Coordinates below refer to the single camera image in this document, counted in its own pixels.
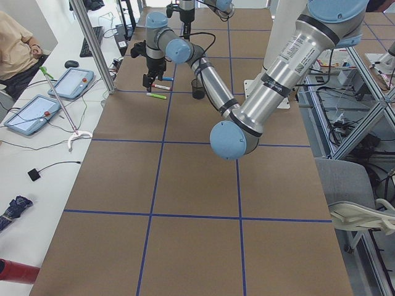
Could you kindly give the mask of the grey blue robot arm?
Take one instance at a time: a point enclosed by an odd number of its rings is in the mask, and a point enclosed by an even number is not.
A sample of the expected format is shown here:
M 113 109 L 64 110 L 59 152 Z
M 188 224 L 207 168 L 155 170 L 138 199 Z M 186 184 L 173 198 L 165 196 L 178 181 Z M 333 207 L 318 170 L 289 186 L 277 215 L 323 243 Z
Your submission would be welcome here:
M 231 0 L 203 0 L 201 3 L 225 22 L 235 13 L 235 7 Z M 180 20 L 183 23 L 183 38 L 190 40 L 191 26 L 195 19 L 195 1 L 181 0 L 178 7 L 180 9 Z
M 188 64 L 212 105 L 223 117 L 210 132 L 212 150 L 234 160 L 258 145 L 264 123 L 287 98 L 295 85 L 325 50 L 350 47 L 360 42 L 367 1 L 280 1 L 262 72 L 239 104 L 202 47 L 179 37 L 168 27 L 167 16 L 146 16 L 145 55 L 151 84 L 162 74 L 167 60 Z

